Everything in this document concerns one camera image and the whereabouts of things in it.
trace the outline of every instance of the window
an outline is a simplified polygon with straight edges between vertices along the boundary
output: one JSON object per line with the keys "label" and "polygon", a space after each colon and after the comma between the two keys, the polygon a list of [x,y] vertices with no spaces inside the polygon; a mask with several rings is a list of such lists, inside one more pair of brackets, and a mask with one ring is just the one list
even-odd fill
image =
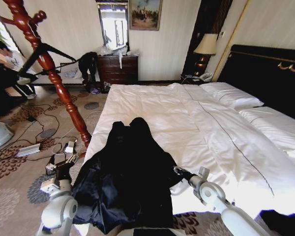
{"label": "window", "polygon": [[111,50],[125,46],[128,42],[128,4],[99,2],[97,7],[104,45]]}
{"label": "window", "polygon": [[19,52],[18,47],[15,45],[10,33],[7,31],[6,27],[0,22],[0,41],[4,42],[8,48],[12,51]]}

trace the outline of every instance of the black headboard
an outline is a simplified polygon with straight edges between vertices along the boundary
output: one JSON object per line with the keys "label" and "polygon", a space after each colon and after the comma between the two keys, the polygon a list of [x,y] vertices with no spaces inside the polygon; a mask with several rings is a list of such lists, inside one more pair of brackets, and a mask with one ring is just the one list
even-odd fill
{"label": "black headboard", "polygon": [[218,82],[295,118],[295,50],[233,45]]}

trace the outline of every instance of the telephone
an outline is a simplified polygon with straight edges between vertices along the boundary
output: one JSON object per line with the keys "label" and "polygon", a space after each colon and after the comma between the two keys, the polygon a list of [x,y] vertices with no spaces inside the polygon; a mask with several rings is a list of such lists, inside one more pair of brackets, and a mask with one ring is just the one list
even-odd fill
{"label": "telephone", "polygon": [[199,79],[203,80],[204,82],[210,82],[213,77],[212,73],[204,73]]}

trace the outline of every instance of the white wall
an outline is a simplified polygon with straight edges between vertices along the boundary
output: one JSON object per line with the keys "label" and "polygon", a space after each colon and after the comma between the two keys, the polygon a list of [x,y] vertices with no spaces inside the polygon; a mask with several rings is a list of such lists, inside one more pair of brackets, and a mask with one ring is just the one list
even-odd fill
{"label": "white wall", "polygon": [[[223,28],[227,31],[234,28],[236,19],[231,16],[237,13],[237,19],[246,0],[234,0]],[[218,40],[218,53],[212,57],[207,67],[215,71],[223,54],[228,39]],[[237,28],[231,44],[244,44],[276,48],[295,49],[295,0],[250,0],[242,21]]]}
{"label": "white wall", "polygon": [[180,80],[200,0],[163,0],[159,31],[130,30],[140,80]]}
{"label": "white wall", "polygon": [[[33,16],[43,10],[47,19],[39,24],[42,41],[79,58],[103,45],[95,0],[25,0]],[[179,80],[201,0],[163,0],[159,31],[129,31],[130,49],[138,49],[139,80]],[[0,0],[0,15],[12,18]],[[30,43],[15,26],[7,26],[26,57],[32,53]],[[65,58],[52,55],[56,65]]]}

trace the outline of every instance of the pillow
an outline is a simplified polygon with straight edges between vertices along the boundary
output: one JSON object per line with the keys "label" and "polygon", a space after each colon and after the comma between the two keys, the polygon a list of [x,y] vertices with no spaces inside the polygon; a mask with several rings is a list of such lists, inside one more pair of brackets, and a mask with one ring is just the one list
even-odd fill
{"label": "pillow", "polygon": [[61,67],[60,71],[67,78],[79,79],[82,77],[82,73],[79,70],[79,62],[78,61],[76,61],[73,64],[68,64],[64,67]]}
{"label": "pillow", "polygon": [[259,107],[264,104],[258,98],[227,83],[208,83],[200,85],[200,87],[210,93],[216,100],[237,111],[245,108]]}
{"label": "pillow", "polygon": [[295,163],[295,119],[270,107],[245,109],[239,113]]}

